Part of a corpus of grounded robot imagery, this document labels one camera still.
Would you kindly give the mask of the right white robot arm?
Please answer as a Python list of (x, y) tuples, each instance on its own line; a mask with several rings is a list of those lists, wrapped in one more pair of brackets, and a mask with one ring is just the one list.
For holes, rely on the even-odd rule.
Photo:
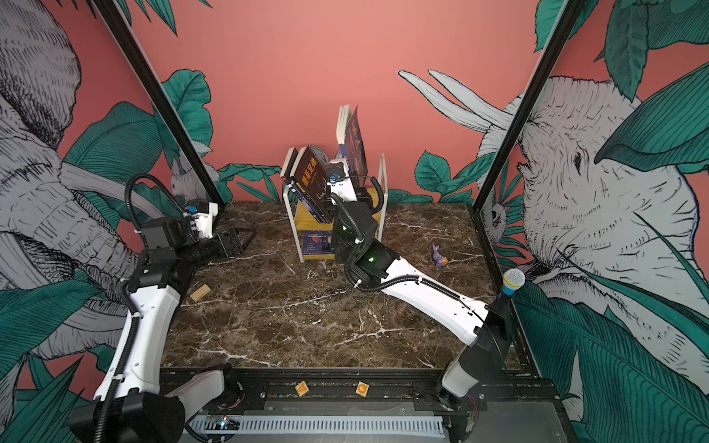
[(445, 368), (435, 397), (448, 410), (494, 383), (502, 373), (514, 338), (511, 299), (525, 284), (519, 269), (502, 277), (490, 304), (458, 293), (426, 276), (375, 238), (379, 225), (369, 205), (332, 197), (335, 204), (332, 250), (345, 279), (362, 293), (384, 293), (418, 309), (451, 332), (465, 348)]

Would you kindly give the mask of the purple book yellow label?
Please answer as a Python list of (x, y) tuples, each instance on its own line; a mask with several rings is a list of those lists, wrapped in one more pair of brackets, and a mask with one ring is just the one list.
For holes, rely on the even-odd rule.
[(315, 201), (308, 195), (308, 193), (306, 193), (306, 190), (299, 185), (297, 181), (294, 179), (288, 179), (287, 183), (318, 223), (328, 223), (325, 214), (319, 209)]

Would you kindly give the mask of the dark purple bottom book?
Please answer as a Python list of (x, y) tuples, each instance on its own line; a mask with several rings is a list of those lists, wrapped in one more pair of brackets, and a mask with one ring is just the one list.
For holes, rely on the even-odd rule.
[(349, 104), (340, 107), (336, 127), (336, 140), (341, 156), (348, 162), (350, 175), (355, 175), (360, 180), (360, 183), (363, 183), (363, 179), (367, 176), (369, 170), (367, 169), (367, 157), (357, 117), (357, 107), (352, 108)]

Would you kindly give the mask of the black book yellow title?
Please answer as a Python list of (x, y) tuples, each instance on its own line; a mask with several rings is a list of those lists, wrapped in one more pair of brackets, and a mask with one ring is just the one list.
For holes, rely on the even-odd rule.
[(297, 181), (306, 190), (306, 193), (315, 201), (330, 223), (332, 216), (329, 214), (325, 202), (328, 177), (325, 167), (317, 158), (312, 147), (303, 147), (298, 151), (290, 175), (291, 179)]

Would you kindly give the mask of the dark purple book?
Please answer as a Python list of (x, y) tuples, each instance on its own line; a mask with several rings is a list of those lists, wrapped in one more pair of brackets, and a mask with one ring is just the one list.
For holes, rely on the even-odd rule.
[(304, 256), (332, 256), (331, 231), (304, 231), (302, 242)]
[(363, 183), (363, 179), (367, 176), (369, 170), (367, 169), (367, 157), (357, 117), (357, 107), (352, 108), (349, 104), (340, 107), (336, 127), (336, 140), (341, 156), (348, 162), (350, 175), (355, 175), (360, 180), (360, 183)]

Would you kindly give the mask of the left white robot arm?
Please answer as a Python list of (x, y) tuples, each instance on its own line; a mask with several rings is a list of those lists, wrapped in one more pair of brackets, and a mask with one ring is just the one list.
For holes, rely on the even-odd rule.
[(177, 442), (188, 419), (225, 392), (225, 373), (214, 369), (163, 394), (162, 353), (197, 270), (241, 254), (244, 241), (236, 228), (195, 239), (175, 220), (147, 223), (140, 235), (138, 266), (121, 286), (129, 313), (114, 359), (92, 402), (68, 419), (82, 442)]

